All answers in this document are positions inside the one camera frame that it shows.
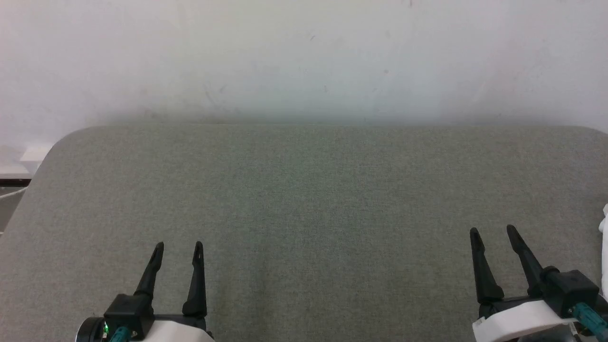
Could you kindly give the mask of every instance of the gray fabric surface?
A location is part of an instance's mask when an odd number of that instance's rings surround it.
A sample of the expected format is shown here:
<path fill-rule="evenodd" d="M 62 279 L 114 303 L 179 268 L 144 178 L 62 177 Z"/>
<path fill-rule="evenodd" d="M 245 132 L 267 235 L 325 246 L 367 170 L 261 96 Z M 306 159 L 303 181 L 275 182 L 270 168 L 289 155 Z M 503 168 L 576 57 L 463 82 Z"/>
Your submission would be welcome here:
<path fill-rule="evenodd" d="M 158 241 L 158 313 L 205 245 L 217 341 L 471 341 L 469 228 L 599 284 L 608 136 L 585 128 L 151 125 L 60 141 L 0 239 L 0 339 L 72 341 Z"/>
<path fill-rule="evenodd" d="M 0 187 L 0 196 L 16 192 L 22 189 L 21 187 Z M 9 222 L 13 211 L 17 208 L 17 204 L 21 201 L 23 193 L 14 194 L 9 197 L 0 199 L 0 232 L 4 231 L 7 223 Z"/>

